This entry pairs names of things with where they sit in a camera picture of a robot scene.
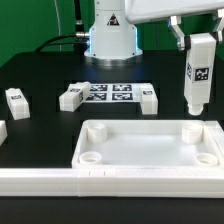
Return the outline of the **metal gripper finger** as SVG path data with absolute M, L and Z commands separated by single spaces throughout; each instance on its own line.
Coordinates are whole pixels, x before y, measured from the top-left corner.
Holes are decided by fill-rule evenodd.
M 224 9 L 218 9 L 213 14 L 213 20 L 216 22 L 213 34 L 215 35 L 218 44 L 223 42 L 223 30 L 224 30 Z
M 179 51 L 186 50 L 189 47 L 189 37 L 184 34 L 180 28 L 181 17 L 180 16 L 171 16 L 168 19 L 168 27 L 171 30 L 172 34 L 176 38 L 177 48 Z

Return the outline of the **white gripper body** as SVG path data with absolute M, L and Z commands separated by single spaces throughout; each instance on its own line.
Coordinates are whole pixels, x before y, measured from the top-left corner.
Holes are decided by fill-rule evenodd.
M 224 8 L 224 0 L 124 0 L 125 16 L 132 24 L 186 16 Z

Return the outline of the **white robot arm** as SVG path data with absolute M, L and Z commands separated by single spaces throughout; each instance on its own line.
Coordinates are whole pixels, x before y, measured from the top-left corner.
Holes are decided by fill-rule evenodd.
M 224 0 L 94 0 L 95 22 L 89 30 L 89 47 L 84 53 L 88 61 L 126 62 L 142 54 L 137 44 L 136 24 L 169 21 L 179 50 L 188 47 L 180 29 L 181 17 L 217 12 L 215 40 L 222 41 Z

